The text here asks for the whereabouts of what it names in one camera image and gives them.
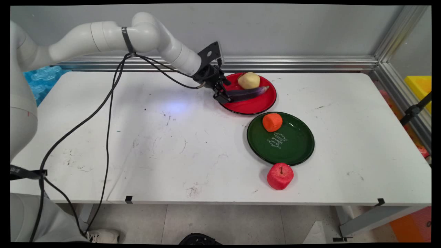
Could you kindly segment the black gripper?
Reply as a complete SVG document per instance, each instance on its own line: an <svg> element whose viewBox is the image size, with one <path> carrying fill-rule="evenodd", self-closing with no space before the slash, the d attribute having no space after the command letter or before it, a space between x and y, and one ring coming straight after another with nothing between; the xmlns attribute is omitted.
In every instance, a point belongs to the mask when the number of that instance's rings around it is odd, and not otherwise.
<svg viewBox="0 0 441 248"><path fill-rule="evenodd" d="M218 101L221 105L231 102L232 99L227 94L225 88L225 86L230 86L231 82L219 66L208 64L193 75L192 79L200 84L199 88L212 89L214 91L214 100Z"/></svg>

